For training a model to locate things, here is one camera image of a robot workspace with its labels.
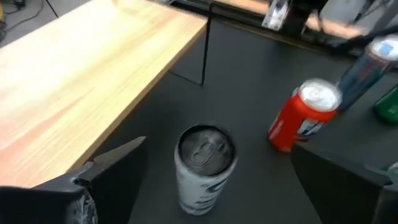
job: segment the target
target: black table surface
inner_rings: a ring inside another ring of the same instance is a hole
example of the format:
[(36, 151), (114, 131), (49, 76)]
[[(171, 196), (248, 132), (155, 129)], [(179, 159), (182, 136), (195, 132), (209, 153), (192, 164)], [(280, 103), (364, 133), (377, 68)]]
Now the black table surface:
[[(173, 73), (199, 81), (203, 39)], [(266, 134), (296, 86), (313, 77), (335, 82), (349, 65), (214, 22), (205, 86), (166, 75), (101, 148), (148, 137), (149, 168), (130, 223), (321, 223), (289, 155), (276, 152)], [(397, 81), (382, 78), (310, 142), (376, 167), (398, 161), (398, 127), (380, 123), (370, 110)], [(173, 151), (184, 129), (207, 121), (231, 131), (239, 161), (215, 208), (195, 217), (178, 205)]]

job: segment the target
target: wooden board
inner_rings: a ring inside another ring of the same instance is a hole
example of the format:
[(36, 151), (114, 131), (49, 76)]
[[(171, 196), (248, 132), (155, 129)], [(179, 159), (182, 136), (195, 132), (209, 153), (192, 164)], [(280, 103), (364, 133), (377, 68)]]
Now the wooden board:
[(92, 0), (0, 49), (0, 185), (82, 165), (205, 24), (145, 0)]
[[(234, 7), (245, 9), (248, 11), (256, 12), (258, 14), (266, 15), (269, 10), (269, 4), (266, 1), (260, 0), (214, 0), (223, 4), (229, 4)], [(320, 31), (318, 24), (318, 17), (316, 14), (311, 14), (307, 20), (307, 27), (313, 30)], [(323, 29), (325, 33), (349, 39), (358, 35), (367, 34), (368, 31), (362, 27), (347, 26), (339, 22), (333, 22), (324, 19)]]

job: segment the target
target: pull tab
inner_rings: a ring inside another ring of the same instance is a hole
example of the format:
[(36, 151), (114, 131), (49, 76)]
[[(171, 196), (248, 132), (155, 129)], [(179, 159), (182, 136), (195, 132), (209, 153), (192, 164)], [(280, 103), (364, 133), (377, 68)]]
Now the pull tab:
[(215, 158), (215, 153), (220, 152), (217, 157), (222, 155), (226, 150), (225, 143), (219, 144), (217, 148), (215, 148), (215, 144), (212, 144), (208, 141), (201, 143), (191, 154), (191, 161), (198, 167), (200, 170), (206, 167), (206, 165)]

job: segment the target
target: green can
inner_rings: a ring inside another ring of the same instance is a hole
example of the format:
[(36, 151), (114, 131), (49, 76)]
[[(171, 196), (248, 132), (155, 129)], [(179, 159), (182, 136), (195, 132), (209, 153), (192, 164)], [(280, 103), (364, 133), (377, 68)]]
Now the green can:
[(374, 110), (384, 121), (398, 123), (398, 85), (376, 102)]

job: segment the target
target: can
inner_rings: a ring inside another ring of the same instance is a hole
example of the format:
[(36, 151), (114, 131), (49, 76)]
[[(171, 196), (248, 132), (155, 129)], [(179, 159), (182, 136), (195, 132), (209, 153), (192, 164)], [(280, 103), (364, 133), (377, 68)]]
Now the can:
[(389, 90), (374, 104), (374, 111), (385, 122), (398, 123), (398, 85)]
[(174, 150), (182, 210), (192, 215), (210, 211), (237, 161), (234, 142), (226, 130), (199, 124), (184, 131)]
[(340, 111), (347, 110), (398, 60), (398, 35), (374, 39), (337, 83), (343, 94)]
[[(268, 131), (270, 143), (281, 152), (290, 152), (297, 133), (304, 133), (308, 124), (329, 122), (336, 115), (340, 102), (340, 91), (328, 81), (320, 78), (305, 81), (287, 100), (271, 125)], [(310, 126), (313, 128), (307, 134), (320, 127), (317, 124)]]
[(273, 0), (269, 4), (268, 13), (262, 20), (261, 26), (278, 31), (282, 28), (288, 13), (288, 0)]

